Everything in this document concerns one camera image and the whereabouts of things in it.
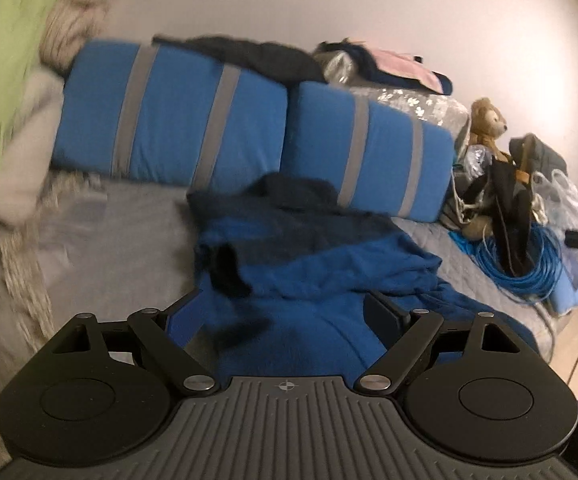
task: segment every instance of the black device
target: black device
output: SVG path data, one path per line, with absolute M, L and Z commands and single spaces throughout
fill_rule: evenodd
M 560 457 L 575 397 L 490 312 L 448 322 L 367 294 L 387 351 L 353 389 L 341 377 L 221 389 L 168 335 L 200 297 L 126 322 L 72 318 L 0 395 L 13 457 L 0 480 L 578 478 Z M 460 358 L 438 364 L 449 352 Z

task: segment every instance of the gray bedspread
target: gray bedspread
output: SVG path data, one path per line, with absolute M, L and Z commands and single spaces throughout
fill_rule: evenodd
M 106 212 L 97 230 L 85 250 L 70 257 L 72 268 L 49 288 L 56 326 L 79 312 L 119 320 L 143 307 L 162 309 L 193 286 L 195 230 L 186 190 L 116 181 L 104 187 Z M 439 274 L 456 290 L 524 323 L 549 361 L 558 327 L 542 306 L 516 303 L 498 290 L 441 225 L 395 222 L 442 257 Z

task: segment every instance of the blue cable coil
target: blue cable coil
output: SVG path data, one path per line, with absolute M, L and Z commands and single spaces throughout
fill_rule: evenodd
M 556 282 L 563 271 L 560 242 L 551 229 L 540 224 L 532 224 L 529 245 L 535 254 L 534 268 L 520 278 L 514 278 L 502 272 L 498 263 L 498 250 L 494 237 L 480 242 L 474 250 L 474 261 L 499 287 L 521 298 L 532 297 L 535 301 L 544 301 L 554 291 Z

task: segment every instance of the silver bolt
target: silver bolt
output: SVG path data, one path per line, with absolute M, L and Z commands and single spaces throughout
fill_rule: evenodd
M 370 392 L 380 392 L 391 386 L 391 381 L 384 375 L 366 375 L 360 378 L 360 386 Z
M 185 379 L 183 385 L 194 392 L 205 392 L 215 386 L 215 381 L 208 375 L 192 375 Z

